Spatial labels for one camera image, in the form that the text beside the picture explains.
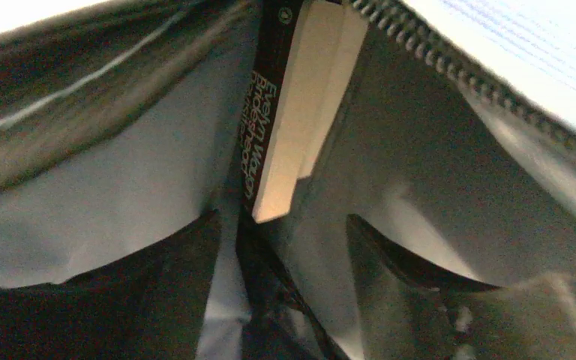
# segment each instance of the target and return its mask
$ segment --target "circular logo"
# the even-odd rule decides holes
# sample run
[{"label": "circular logo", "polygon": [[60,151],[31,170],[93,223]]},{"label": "circular logo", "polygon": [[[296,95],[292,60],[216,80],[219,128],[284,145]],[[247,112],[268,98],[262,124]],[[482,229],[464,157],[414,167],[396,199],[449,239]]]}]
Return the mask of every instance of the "circular logo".
[{"label": "circular logo", "polygon": [[285,25],[293,21],[293,11],[289,7],[282,7],[279,9],[279,21]]}]

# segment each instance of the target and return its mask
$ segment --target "penguin logo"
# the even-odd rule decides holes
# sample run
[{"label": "penguin logo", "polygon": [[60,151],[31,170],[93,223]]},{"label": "penguin logo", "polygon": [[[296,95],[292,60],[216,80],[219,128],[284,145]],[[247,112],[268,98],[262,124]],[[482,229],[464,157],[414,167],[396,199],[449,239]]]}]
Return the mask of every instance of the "penguin logo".
[{"label": "penguin logo", "polygon": [[279,9],[279,21],[284,25],[290,24],[293,21],[293,11],[289,7]]}]

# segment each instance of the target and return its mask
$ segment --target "zipper teeth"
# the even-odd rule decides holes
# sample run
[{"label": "zipper teeth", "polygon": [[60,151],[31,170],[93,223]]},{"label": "zipper teeth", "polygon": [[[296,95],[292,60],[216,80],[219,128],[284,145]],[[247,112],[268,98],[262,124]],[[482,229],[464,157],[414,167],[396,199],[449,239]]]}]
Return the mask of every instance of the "zipper teeth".
[{"label": "zipper teeth", "polygon": [[534,106],[521,100],[507,86],[488,79],[479,66],[431,30],[424,20],[398,0],[351,0],[365,19],[412,53],[415,58],[466,89],[483,103],[499,107],[538,131],[556,149],[576,161],[576,135]]}]

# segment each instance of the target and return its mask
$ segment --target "publisher logo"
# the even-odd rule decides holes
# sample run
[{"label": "publisher logo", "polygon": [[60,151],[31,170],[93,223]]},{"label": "publisher logo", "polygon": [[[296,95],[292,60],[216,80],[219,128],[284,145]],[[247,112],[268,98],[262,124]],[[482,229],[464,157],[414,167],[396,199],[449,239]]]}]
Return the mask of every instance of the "publisher logo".
[{"label": "publisher logo", "polygon": [[284,25],[290,24],[293,21],[293,11],[289,7],[279,9],[279,21]]}]

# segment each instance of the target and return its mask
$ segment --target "zipper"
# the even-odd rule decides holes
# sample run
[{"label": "zipper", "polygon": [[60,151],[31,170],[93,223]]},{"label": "zipper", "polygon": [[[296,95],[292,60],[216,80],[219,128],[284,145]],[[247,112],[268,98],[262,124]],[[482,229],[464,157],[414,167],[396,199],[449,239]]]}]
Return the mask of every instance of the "zipper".
[{"label": "zipper", "polygon": [[471,61],[399,0],[350,0],[350,4],[416,59],[484,104],[511,113],[576,164],[575,133]]}]

